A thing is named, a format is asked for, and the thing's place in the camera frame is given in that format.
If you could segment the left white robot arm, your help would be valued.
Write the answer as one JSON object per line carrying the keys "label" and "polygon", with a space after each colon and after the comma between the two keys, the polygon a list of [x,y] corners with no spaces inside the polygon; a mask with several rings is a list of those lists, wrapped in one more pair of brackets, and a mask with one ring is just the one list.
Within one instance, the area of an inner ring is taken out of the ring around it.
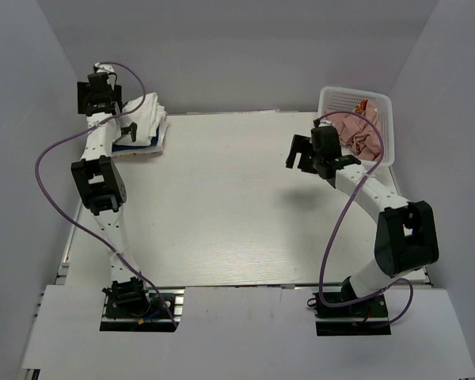
{"label": "left white robot arm", "polygon": [[109,250],[112,284],[104,293],[133,315],[142,316],[150,310],[152,298],[128,254],[123,209],[127,191],[112,160],[113,142],[122,137],[135,141],[137,124],[120,121],[123,104],[116,80],[112,66],[97,64],[88,81],[78,83],[78,112],[86,116],[89,134],[82,157],[70,170],[82,203],[95,218],[99,237]]}

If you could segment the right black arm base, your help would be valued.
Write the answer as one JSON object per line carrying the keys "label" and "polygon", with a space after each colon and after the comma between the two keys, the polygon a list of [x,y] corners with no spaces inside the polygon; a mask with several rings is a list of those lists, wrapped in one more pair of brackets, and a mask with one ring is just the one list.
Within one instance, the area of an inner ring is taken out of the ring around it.
{"label": "right black arm base", "polygon": [[363,302],[329,308],[318,292],[306,302],[315,316],[317,336],[389,336],[389,312],[383,294]]}

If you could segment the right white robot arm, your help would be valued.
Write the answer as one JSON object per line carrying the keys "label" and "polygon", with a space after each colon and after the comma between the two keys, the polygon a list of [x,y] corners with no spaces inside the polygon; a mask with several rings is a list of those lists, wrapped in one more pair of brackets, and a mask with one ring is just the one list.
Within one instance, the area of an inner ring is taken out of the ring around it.
{"label": "right white robot arm", "polygon": [[344,209],[359,205],[375,222],[374,257],[343,282],[340,301],[321,303],[353,316],[367,310],[371,298],[405,275],[439,259],[435,218],[425,201],[412,202],[393,194],[353,155],[344,155],[336,128],[315,127],[310,136],[294,135],[286,167],[317,174],[348,195]]}

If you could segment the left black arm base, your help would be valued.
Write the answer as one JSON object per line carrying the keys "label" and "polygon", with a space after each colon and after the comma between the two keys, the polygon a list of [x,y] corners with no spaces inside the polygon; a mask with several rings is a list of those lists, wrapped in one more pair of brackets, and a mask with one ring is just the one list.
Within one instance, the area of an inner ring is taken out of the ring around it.
{"label": "left black arm base", "polygon": [[105,294],[102,332],[173,333],[181,321],[183,289],[155,291],[138,278],[113,282]]}

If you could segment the folded white t shirt stack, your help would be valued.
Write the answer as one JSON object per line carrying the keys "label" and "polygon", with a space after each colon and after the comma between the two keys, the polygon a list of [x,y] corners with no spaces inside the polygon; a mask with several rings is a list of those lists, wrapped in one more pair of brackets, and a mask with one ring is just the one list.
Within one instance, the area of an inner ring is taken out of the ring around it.
{"label": "folded white t shirt stack", "polygon": [[134,145],[116,145],[112,146],[112,156],[114,158],[137,156],[141,154],[161,154],[163,151],[166,133],[171,123],[168,121],[161,121],[152,135],[148,137],[149,142],[145,146]]}

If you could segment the folded blue t shirt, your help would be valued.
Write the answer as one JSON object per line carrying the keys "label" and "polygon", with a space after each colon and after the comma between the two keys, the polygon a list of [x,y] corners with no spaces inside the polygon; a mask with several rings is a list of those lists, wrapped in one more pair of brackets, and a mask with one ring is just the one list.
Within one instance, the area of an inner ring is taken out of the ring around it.
{"label": "folded blue t shirt", "polygon": [[155,136],[150,139],[150,144],[147,146],[132,146],[132,145],[116,145],[112,146],[112,153],[114,155],[120,154],[152,154],[162,151],[162,144]]}

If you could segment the pink t shirt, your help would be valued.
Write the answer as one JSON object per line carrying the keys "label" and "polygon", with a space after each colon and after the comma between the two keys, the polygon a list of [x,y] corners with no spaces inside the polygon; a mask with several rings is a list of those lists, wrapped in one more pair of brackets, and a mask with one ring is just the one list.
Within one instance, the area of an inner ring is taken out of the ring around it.
{"label": "pink t shirt", "polygon": [[[378,106],[373,101],[361,100],[353,112],[366,117],[378,131],[381,131]],[[346,113],[337,113],[328,116],[327,119],[333,122],[340,144],[346,146],[359,160],[376,161],[380,157],[382,147],[378,135],[368,122]]]}

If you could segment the white plastic basket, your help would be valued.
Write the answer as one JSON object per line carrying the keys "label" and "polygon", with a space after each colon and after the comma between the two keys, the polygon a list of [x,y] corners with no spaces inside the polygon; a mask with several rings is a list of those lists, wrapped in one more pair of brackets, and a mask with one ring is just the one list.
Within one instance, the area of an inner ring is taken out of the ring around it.
{"label": "white plastic basket", "polygon": [[382,166],[394,163],[393,108],[386,95],[326,86],[320,92],[317,114],[326,113],[345,154],[354,154],[366,166],[380,157]]}

